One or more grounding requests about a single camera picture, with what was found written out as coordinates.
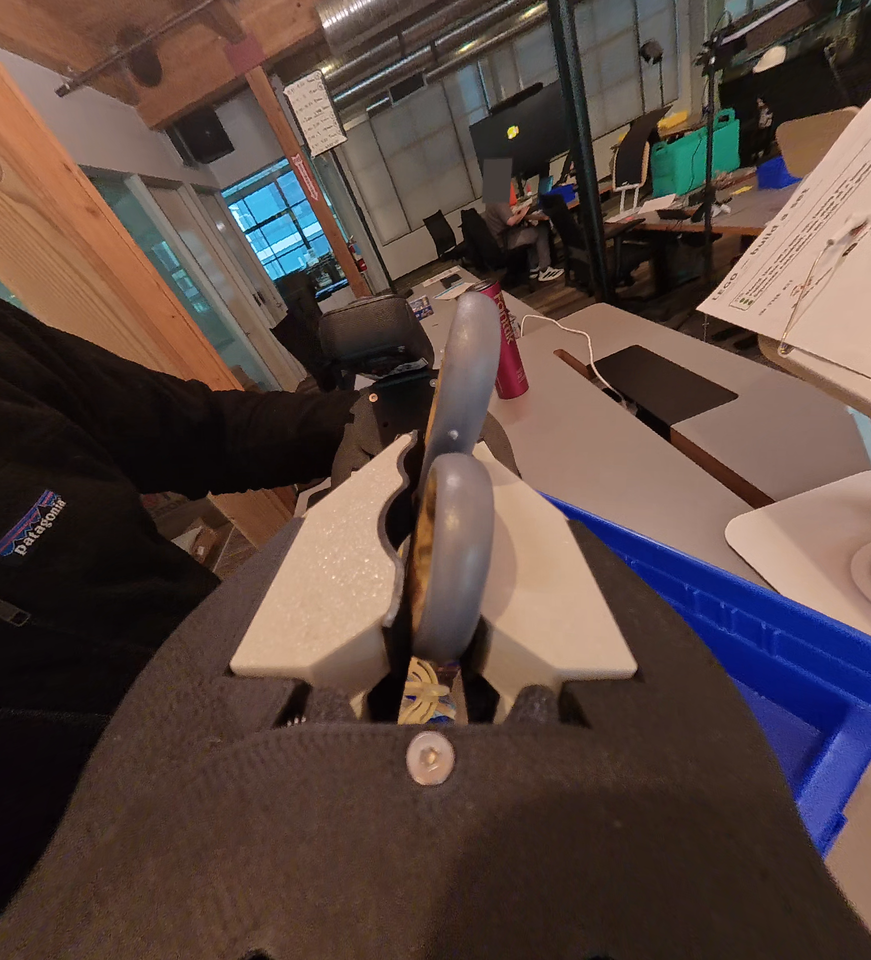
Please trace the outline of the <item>person's black clothing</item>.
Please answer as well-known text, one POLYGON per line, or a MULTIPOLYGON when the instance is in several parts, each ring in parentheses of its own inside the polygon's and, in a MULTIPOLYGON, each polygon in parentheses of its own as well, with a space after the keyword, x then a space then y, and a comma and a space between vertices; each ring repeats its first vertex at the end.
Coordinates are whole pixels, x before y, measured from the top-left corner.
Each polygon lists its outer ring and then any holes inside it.
POLYGON ((0 914, 126 691, 215 587, 141 501, 178 480, 210 394, 0 299, 0 914))

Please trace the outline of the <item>white wall notice sheet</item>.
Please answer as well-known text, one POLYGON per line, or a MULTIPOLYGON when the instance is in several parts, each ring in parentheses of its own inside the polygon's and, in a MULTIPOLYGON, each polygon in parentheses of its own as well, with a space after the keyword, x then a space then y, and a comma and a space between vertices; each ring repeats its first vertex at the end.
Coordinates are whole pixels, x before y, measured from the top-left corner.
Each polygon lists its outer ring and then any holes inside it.
POLYGON ((345 127, 321 70, 316 69, 286 84, 284 96, 311 156, 320 157, 346 143, 345 127))

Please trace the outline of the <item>black tripod pole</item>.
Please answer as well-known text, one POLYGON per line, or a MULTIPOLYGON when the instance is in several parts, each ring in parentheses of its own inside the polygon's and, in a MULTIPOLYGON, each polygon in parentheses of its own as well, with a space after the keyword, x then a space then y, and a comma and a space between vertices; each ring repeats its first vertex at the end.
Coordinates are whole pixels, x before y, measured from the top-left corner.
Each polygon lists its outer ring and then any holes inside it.
POLYGON ((613 305, 615 291, 610 279, 605 224, 573 2, 549 1, 548 11, 556 68, 565 100, 569 155, 576 177, 576 209, 589 262, 589 287, 593 292, 598 290, 604 303, 613 305))

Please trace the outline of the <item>green storage crate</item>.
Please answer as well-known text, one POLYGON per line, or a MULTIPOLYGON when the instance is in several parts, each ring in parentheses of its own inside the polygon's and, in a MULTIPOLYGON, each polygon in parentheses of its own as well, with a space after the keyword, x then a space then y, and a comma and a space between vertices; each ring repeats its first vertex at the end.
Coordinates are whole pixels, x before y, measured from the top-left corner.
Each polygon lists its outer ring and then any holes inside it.
MULTIPOLYGON (((655 143, 649 152, 653 196, 685 195, 704 186, 707 143, 706 125, 683 134, 679 139, 655 143)), ((712 154, 711 173, 715 178, 742 167, 740 121, 734 108, 722 109, 715 115, 712 154)))

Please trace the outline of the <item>person's left forearm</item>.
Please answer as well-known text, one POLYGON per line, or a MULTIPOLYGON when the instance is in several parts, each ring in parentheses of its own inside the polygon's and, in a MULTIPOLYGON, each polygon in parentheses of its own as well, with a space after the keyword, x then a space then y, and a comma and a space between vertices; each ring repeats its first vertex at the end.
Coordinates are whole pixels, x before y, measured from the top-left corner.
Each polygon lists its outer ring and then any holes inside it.
POLYGON ((211 390, 162 373, 136 381, 109 432, 111 456, 146 494, 188 498, 329 477, 356 390, 211 390))

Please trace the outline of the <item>pink metal bottle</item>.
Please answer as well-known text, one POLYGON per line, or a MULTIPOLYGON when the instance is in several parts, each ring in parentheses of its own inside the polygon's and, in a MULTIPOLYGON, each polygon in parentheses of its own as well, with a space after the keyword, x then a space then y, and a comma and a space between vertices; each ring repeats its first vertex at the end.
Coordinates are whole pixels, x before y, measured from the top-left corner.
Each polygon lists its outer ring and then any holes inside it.
POLYGON ((529 380, 517 342, 514 315, 507 305, 501 282, 477 282, 473 291, 489 297, 498 309, 501 346, 495 390, 502 401, 520 398, 529 390, 529 380))

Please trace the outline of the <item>plastic ball maze puzzle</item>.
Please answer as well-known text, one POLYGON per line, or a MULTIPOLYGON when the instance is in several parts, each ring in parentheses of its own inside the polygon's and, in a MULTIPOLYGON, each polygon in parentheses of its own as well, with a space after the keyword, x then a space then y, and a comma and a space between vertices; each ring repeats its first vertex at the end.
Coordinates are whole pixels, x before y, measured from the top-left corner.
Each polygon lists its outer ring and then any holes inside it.
POLYGON ((402 726, 448 725, 457 721, 453 687, 457 662, 435 664, 413 655, 405 676, 397 723, 402 726))

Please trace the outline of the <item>small blue plastic bin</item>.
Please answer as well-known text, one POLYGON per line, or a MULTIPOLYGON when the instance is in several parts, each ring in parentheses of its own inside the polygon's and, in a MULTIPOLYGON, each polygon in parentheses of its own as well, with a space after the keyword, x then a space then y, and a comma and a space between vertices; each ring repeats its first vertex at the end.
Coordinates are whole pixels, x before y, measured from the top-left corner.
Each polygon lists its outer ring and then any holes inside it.
POLYGON ((871 636, 558 498, 701 638, 753 712, 823 858, 871 764, 871 636))

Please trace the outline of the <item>black monitor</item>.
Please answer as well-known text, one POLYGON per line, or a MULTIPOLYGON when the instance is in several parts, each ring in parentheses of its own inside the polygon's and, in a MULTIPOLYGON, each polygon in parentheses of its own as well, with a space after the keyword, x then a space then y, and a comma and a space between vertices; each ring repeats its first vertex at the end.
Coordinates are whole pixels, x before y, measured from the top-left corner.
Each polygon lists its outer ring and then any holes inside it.
POLYGON ((570 150, 562 85, 538 82, 497 103, 469 135, 478 162, 511 159, 514 177, 548 176, 552 161, 570 150))

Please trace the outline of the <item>grey orange handled scissors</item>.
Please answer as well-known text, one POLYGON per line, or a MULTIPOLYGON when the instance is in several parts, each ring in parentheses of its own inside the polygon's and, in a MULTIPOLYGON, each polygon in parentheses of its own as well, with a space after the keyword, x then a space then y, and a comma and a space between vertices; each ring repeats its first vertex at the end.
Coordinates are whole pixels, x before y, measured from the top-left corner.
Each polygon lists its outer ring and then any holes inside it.
POLYGON ((498 372, 501 331, 482 292, 456 303, 436 379, 406 586, 412 654, 445 665, 476 632, 490 573, 494 495, 474 456, 498 372))

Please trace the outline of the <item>black wall speaker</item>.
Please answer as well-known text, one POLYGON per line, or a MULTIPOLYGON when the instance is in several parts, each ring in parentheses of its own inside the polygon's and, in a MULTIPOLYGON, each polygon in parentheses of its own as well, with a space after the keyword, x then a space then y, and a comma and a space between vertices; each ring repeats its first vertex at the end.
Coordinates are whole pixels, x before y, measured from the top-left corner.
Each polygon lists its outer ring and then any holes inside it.
POLYGON ((165 132, 182 161, 209 165, 235 152, 235 146, 217 111, 200 106, 166 127, 165 132))

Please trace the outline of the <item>black desk mat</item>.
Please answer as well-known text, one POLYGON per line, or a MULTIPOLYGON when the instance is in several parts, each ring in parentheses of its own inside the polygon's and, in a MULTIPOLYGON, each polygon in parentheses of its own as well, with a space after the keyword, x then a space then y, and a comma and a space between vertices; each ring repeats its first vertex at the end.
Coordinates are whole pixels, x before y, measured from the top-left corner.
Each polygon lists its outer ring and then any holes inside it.
POLYGON ((672 427, 734 402, 738 394, 641 345, 595 362, 595 372, 636 419, 668 441, 672 427))

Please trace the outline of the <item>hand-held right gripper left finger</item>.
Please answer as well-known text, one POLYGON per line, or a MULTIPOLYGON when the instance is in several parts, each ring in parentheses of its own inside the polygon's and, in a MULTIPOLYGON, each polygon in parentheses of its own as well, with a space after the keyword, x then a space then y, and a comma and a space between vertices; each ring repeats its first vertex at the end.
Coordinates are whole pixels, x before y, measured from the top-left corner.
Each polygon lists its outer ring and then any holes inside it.
POLYGON ((236 677, 338 690, 369 719, 368 695, 392 669, 384 630, 405 577, 386 518, 417 443, 417 431, 399 435, 307 510, 229 662, 236 677))

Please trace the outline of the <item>small tan book stand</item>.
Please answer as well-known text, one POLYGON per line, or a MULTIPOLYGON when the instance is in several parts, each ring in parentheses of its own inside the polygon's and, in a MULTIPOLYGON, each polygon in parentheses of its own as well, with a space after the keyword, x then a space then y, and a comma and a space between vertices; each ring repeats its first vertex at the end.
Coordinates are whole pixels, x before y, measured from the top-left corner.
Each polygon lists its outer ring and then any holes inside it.
POLYGON ((812 173, 859 113, 850 105, 780 124, 775 143, 788 173, 798 180, 812 173))

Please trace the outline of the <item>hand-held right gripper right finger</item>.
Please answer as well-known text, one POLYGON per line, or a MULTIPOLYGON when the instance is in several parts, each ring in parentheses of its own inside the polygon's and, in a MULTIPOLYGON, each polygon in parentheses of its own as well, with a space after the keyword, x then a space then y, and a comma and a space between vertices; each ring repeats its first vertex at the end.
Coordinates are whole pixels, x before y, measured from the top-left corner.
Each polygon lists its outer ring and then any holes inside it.
POLYGON ((565 513, 499 462, 474 457, 492 485, 494 528, 476 671, 499 695, 502 722, 527 687, 627 680, 637 662, 565 513))

